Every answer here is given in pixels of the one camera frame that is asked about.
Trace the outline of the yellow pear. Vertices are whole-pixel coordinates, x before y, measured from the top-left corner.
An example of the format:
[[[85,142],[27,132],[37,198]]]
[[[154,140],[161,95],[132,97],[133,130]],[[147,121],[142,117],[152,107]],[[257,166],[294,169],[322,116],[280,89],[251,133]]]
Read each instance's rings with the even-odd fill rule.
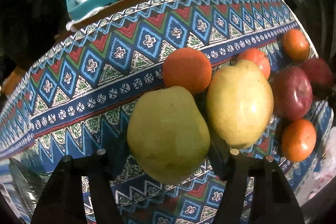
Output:
[[[273,114],[273,93],[255,63],[240,60],[214,74],[206,95],[208,121],[229,147],[248,148]]]

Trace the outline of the green pear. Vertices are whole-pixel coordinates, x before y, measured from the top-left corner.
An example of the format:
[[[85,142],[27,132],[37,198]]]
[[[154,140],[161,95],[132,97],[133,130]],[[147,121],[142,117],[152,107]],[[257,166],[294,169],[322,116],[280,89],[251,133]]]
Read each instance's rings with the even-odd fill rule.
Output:
[[[147,92],[135,104],[127,143],[138,165],[163,184],[179,184],[199,168],[210,133],[192,94],[181,86]]]

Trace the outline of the large rough orange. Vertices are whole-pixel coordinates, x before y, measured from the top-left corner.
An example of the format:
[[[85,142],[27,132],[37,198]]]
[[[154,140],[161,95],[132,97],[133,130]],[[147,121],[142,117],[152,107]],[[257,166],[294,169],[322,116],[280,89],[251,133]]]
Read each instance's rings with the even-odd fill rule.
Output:
[[[212,66],[201,51],[181,48],[168,55],[163,62],[162,73],[167,88],[181,86],[194,96],[209,86]]]

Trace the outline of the small tangerine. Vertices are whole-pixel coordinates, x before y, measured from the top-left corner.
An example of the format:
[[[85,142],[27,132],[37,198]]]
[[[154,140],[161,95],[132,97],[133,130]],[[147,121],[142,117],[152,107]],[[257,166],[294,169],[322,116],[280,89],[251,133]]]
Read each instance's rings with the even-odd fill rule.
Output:
[[[245,50],[244,52],[240,53],[240,55],[238,55],[236,60],[249,60],[254,62],[259,67],[265,78],[269,79],[271,72],[269,59],[266,54],[258,48],[250,48]]]

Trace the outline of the dark red apple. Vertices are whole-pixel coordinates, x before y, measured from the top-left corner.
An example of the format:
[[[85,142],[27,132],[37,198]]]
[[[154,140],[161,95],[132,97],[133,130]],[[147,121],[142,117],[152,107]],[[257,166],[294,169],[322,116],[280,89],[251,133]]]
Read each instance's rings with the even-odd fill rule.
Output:
[[[307,59],[301,64],[300,68],[305,72],[310,81],[315,99],[325,100],[331,96],[334,86],[334,76],[324,59]]]

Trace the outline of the blue patterned tablecloth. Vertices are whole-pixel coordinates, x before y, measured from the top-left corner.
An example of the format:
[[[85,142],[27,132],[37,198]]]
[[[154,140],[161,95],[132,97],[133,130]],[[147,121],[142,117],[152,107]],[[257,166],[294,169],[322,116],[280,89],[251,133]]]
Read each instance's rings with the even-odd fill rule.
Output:
[[[284,0],[150,0],[68,36],[30,67],[1,111],[1,223],[32,223],[61,158],[87,157],[101,148],[116,154],[117,174],[110,187],[123,223],[213,223],[226,182],[213,171],[210,148],[183,182],[153,179],[127,143],[135,104],[145,93],[167,88],[163,62],[181,48],[205,54],[211,79],[222,67],[235,65],[240,53],[258,48],[269,59],[271,86],[277,72],[288,66],[300,68],[304,62],[293,61],[282,47],[283,34],[292,29],[305,35],[310,46],[307,59],[319,58]],[[192,96],[209,133],[215,133],[206,111],[208,88]],[[298,204],[299,189],[326,151],[334,118],[327,98],[313,96],[301,118],[317,133],[314,150],[305,160],[291,162],[282,155],[282,132],[292,121],[274,109],[257,142],[236,149],[256,159],[273,156]],[[96,223],[88,177],[82,176],[81,182],[87,223]]]

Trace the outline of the brown cardboard box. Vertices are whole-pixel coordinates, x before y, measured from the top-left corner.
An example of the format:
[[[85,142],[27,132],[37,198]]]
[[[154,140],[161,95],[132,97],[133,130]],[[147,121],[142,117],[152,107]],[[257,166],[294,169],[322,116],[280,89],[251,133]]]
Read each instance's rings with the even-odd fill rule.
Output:
[[[80,28],[85,27],[95,21],[112,15],[115,12],[120,12],[124,9],[131,8],[143,2],[150,0],[120,0],[110,5],[94,8],[79,20],[71,20],[66,24],[67,31],[76,32]]]

